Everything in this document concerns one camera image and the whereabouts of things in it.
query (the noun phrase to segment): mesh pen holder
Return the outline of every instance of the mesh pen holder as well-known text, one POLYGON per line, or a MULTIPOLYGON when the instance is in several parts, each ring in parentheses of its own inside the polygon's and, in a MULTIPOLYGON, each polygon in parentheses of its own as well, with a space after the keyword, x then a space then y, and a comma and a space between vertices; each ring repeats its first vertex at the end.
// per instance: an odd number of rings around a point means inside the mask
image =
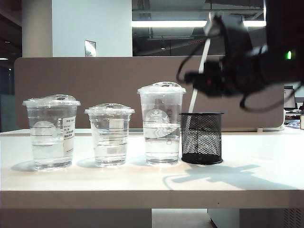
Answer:
POLYGON ((182 113, 182 160, 211 165, 222 160, 222 115, 224 113, 182 113))

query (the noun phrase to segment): plastic cup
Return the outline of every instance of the plastic cup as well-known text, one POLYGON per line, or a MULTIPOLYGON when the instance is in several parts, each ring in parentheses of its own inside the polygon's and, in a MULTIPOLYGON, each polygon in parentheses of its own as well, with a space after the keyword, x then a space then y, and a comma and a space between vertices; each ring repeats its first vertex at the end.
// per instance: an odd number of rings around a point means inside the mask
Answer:
POLYGON ((124 164, 134 110, 122 104, 99 104, 86 109, 85 113, 91 122, 96 166, 124 164))
POLYGON ((69 95, 31 98, 23 102, 28 122, 33 157, 37 170, 67 167, 72 163, 77 106, 69 95))
POLYGON ((176 164, 179 156, 181 106, 186 90, 174 82, 158 82, 138 89, 142 127, 149 165, 176 164))

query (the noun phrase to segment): monitor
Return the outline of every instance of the monitor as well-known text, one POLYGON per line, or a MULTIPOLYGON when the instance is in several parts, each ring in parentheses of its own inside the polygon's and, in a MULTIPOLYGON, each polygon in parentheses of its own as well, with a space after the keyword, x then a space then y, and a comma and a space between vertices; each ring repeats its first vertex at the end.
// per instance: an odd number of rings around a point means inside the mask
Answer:
POLYGON ((286 89, 286 88, 284 89, 284 109, 285 110, 297 109, 294 89, 286 89))

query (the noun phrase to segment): black cable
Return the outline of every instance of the black cable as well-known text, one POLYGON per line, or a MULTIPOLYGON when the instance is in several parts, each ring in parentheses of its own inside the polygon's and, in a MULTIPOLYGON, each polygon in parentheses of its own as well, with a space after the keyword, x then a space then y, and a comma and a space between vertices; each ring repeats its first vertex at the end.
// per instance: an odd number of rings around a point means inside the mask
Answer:
POLYGON ((295 95, 295 92, 298 91, 301 86, 303 85, 303 82, 300 83, 300 85, 294 89, 294 91, 286 98, 286 99, 282 99, 274 104, 272 104, 271 106, 269 107, 265 107, 265 108, 249 108, 246 106, 245 102, 246 102, 246 99, 247 97, 250 95, 250 94, 244 94, 242 100, 240 101, 239 103, 239 106, 241 109, 243 109, 244 111, 247 111, 247 112, 252 112, 252 113, 265 113, 265 112, 268 112, 268 111, 271 111, 275 108, 277 108, 278 106, 280 106, 282 103, 284 103, 284 101, 286 100, 289 100, 291 97, 293 97, 295 95))
POLYGON ((203 42, 199 43, 199 45, 190 53, 190 55, 188 55, 186 58, 184 58, 184 60, 181 62, 180 67, 177 70, 177 74, 176 74, 176 80, 178 82, 185 82, 184 79, 183 80, 180 79, 181 70, 182 70, 183 66, 185 65, 185 63, 187 63, 188 60, 192 58, 192 56, 195 54, 195 52, 197 52, 198 49, 200 49, 202 45, 203 45, 203 42))

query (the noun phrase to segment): plastic cup lid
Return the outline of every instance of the plastic cup lid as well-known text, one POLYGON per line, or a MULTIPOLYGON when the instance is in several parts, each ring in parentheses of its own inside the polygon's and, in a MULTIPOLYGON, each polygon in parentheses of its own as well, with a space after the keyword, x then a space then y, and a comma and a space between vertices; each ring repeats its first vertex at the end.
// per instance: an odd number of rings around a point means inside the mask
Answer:
POLYGON ((127 115, 135 113, 134 109, 122 104, 99 104, 85 110, 89 115, 127 115))
POLYGON ((39 106, 80 106, 80 102, 69 95, 51 95, 42 98, 31 98, 23 101, 22 105, 27 107, 39 106))
POLYGON ((138 94, 186 93, 186 89, 175 82, 157 82, 137 90, 138 94))

